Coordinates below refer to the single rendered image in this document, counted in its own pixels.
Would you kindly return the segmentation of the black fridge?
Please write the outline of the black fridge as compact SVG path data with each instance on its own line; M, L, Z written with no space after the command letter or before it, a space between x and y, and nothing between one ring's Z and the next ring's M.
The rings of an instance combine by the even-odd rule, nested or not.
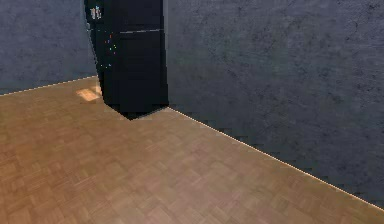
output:
M168 105L163 0L83 0L104 103L129 120Z

